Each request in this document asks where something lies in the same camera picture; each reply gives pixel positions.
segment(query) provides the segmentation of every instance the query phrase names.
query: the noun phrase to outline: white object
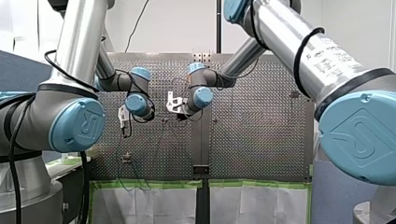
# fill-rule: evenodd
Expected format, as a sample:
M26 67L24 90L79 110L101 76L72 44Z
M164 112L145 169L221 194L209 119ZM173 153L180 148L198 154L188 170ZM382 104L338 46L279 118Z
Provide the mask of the white object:
M195 224L196 189L97 189L92 224Z
M210 223L309 223L309 189L281 186L211 187Z
M169 112L182 114L181 107L183 105L183 98L176 97L174 98L173 92L168 92L168 102L166 103L166 108Z
M122 105L119 108L119 121L120 121L120 128L125 128L125 124L129 121L129 111L125 105Z

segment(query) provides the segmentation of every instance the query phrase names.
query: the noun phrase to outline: pegboard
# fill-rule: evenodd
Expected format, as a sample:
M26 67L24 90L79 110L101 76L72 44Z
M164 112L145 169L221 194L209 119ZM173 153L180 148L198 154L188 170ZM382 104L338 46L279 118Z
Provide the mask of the pegboard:
M125 93L100 93L107 117L92 163L94 179L192 179L192 157L198 156L201 161L208 157L210 178L306 181L312 162L313 104L302 95L290 97L297 90L292 75L274 56L262 56L249 77L239 79L233 89L214 89L211 109L193 124L175 121L176 115L165 107L168 91L177 96L183 92L185 83L172 79L186 78L193 55L113 53L109 57L118 69L144 66L151 72L149 94L156 119L132 122L132 137L122 139L119 147L117 115ZM211 55L207 65L217 69L230 57ZM133 163L120 164L120 156L127 152Z
M114 53L109 57L116 69L129 71L142 66L151 72L148 94L156 107L156 119L145 124L132 121L132 136L120 138L118 109L124 104L126 93L101 92L99 101L105 107L106 127L96 145L92 179L192 178L191 125L175 121L176 115L165 107L168 91L181 94L185 88L185 83L171 81L174 77L186 78L192 55ZM132 155L131 163L120 162L126 153Z
M219 69L230 57L212 55L212 67ZM301 94L293 98L297 90L274 56L261 56L234 88L214 90L211 178L307 180L312 139L306 136L313 133L313 104Z

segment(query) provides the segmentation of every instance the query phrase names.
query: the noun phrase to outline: black band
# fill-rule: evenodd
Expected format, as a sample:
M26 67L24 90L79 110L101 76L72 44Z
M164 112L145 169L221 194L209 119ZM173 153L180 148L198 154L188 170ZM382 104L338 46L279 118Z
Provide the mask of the black band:
M301 57L303 56L304 48L308 44L309 39L317 34L324 34L324 29L322 27L315 28L308 36L303 39L301 46L298 48L296 56L294 58L294 66L293 66L293 74L294 74L294 81L299 89L299 91L304 94L306 97L310 98L308 93L306 93L303 84L300 80L300 62Z
M80 96L85 96L95 100L98 99L98 96L90 91L84 91L80 88L61 85L61 84L41 84L38 86L37 91L63 91L63 92L77 94Z
M350 79L346 84L344 84L344 86L338 88L336 91L330 94L322 103L320 103L320 105L318 105L317 109L315 110L315 119L320 120L320 117L326 110L326 108L336 99L353 91L354 89L358 88L360 85L368 81L388 75L394 76L395 73L388 68L378 68L366 72L361 76Z
M109 77L99 77L98 79L100 80L100 81L107 81L107 80L110 80L111 78L114 78L114 76L117 74L117 72L114 72L114 74L113 75L111 75L111 76L109 76Z
M8 109L8 112L6 113L3 129L4 129L4 133L6 134L6 138L7 138L8 142L11 141L11 137L12 137L12 131L11 131L12 116L14 115L15 110L17 110L18 106L20 104L22 104L23 102L24 101L19 101L19 102L15 103ZM17 142L15 142L15 147L18 147L23 150L29 150L27 148L21 147Z
M43 153L41 151L27 152L14 156L14 161L24 161L35 157L40 157ZM0 156L0 163L9 162L8 156Z
M12 105L14 103L17 103L19 101L29 100L34 95L35 95L35 93L25 93L25 94L19 94L19 95L13 96L9 99L7 98L6 100L4 100L0 103L0 109L3 109L4 107Z

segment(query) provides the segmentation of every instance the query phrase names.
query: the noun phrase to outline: metal post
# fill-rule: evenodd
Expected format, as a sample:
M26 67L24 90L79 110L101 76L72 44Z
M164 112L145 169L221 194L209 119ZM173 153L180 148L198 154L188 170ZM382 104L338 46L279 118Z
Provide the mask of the metal post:
M264 52L265 49L255 39L249 38L233 57L221 67L221 73L228 77L238 77Z
M217 6L217 26L216 26L216 53L221 53L221 0L218 0L218 6Z
M113 64L107 56L105 47L101 44L97 64L97 76L101 79L112 77L116 73Z
M70 0L64 15L55 62L87 84L93 83L107 8L107 0ZM55 68L46 83L85 89Z

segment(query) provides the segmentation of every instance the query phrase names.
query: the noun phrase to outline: metal frame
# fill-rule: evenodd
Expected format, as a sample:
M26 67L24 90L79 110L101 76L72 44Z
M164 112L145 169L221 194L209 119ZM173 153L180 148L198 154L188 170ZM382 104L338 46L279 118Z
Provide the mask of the metal frame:
M232 54L213 54L211 55L211 66L214 66L215 63L225 63L227 62L233 55ZM262 55L259 59L259 64L260 63L277 63L277 64L281 64L281 62L275 57L275 56L271 56L271 55ZM284 74L289 77L287 77L287 79L290 80L290 84L291 82L294 83L293 81L293 77L292 75L290 75L287 70L285 69ZM249 92L246 92L246 97L248 100L249 97ZM312 152L312 147L313 147L313 133L314 133L314 108L315 105L312 102L312 100L303 97L300 94L300 99L299 102L297 104L300 104L300 102L302 100L304 100L304 123L305 123L305 128L304 128L304 174L300 175L300 176L278 176L278 175L260 175L260 176L252 176L251 178L255 178L255 179L263 179L263 180L277 180L277 181L287 181L287 182L310 182L312 180L312 177L310 176L310 172L309 172L309 167L312 164L313 161L313 152ZM245 176L229 176L229 175L225 175L225 176L212 176L211 178L244 178Z

